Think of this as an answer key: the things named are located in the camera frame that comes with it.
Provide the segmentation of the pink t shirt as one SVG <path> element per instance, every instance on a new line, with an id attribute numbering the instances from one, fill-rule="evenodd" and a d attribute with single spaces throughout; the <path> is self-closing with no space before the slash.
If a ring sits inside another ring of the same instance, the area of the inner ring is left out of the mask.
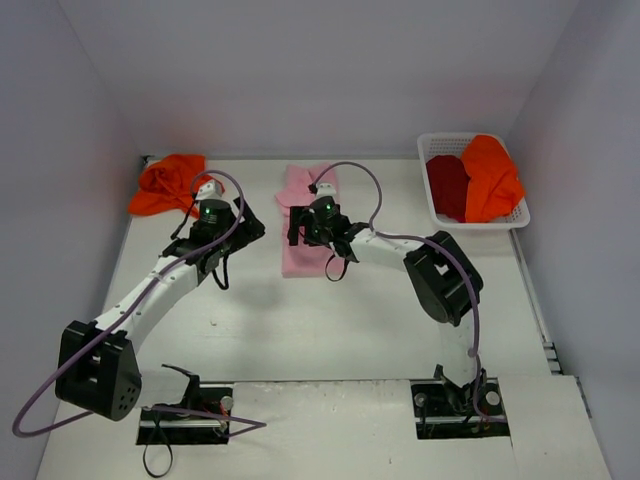
<path id="1" fill-rule="evenodd" d="M 275 195 L 275 200 L 283 216 L 282 227 L 282 266 L 284 278 L 324 277 L 325 266 L 331 256 L 331 251 L 321 247 L 311 247 L 299 241 L 291 246 L 287 233 L 289 229 L 290 208 L 293 206 L 308 206 L 315 195 L 308 186 L 319 174 L 329 166 L 328 162 L 310 167 L 288 165 L 285 171 L 285 186 Z"/>

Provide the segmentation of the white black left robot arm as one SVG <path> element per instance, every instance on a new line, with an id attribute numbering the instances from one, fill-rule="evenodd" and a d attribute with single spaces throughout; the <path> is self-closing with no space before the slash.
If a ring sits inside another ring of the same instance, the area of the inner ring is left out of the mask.
<path id="1" fill-rule="evenodd" d="M 184 367 L 144 373 L 137 354 L 169 311 L 229 257 L 262 238 L 264 225 L 246 201 L 207 199 L 185 238 L 174 236 L 152 271 L 115 307 L 90 322 L 72 322 L 61 337 L 58 399 L 112 421 L 162 405 L 191 418 L 202 400 L 200 378 Z"/>

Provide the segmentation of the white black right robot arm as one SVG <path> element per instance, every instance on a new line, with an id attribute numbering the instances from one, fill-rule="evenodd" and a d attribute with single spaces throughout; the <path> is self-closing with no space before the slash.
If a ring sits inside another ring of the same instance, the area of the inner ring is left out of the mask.
<path id="1" fill-rule="evenodd" d="M 408 275 L 417 300 L 438 324 L 442 353 L 434 378 L 441 381 L 445 405 L 464 412 L 479 397 L 479 272 L 453 237 L 438 231 L 428 237 L 382 233 L 353 223 L 331 196 L 289 208 L 287 240 L 323 247 L 345 265 L 372 264 Z"/>

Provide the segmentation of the orange t shirt on table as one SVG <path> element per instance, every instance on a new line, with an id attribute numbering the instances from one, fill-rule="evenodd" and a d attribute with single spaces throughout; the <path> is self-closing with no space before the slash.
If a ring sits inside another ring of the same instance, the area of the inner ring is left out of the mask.
<path id="1" fill-rule="evenodd" d="M 153 163 L 139 176 L 128 213 L 152 216 L 170 210 L 186 212 L 192 204 L 191 183 L 204 168 L 203 155 L 172 154 Z"/>

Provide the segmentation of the dark red t shirt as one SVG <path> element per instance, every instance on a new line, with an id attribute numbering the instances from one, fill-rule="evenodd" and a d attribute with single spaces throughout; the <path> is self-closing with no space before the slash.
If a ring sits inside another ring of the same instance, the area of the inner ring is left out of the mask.
<path id="1" fill-rule="evenodd" d="M 469 176 L 462 161 L 454 155 L 438 155 L 426 163 L 434 208 L 459 223 L 466 222 Z"/>

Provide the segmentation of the white plastic basket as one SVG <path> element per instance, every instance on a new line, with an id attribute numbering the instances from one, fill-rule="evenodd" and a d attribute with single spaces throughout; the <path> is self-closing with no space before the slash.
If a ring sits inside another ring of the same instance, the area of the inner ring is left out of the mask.
<path id="1" fill-rule="evenodd" d="M 425 133 L 417 146 L 435 224 L 463 230 L 508 230 L 529 224 L 525 189 L 500 137 Z"/>

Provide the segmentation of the orange t shirt in basket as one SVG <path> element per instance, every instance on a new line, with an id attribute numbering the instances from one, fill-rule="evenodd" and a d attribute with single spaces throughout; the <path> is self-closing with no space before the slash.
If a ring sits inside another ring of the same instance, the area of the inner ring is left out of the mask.
<path id="1" fill-rule="evenodd" d="M 518 169 L 495 137 L 476 135 L 463 151 L 461 161 L 470 178 L 467 223 L 489 223 L 506 217 L 524 198 Z"/>

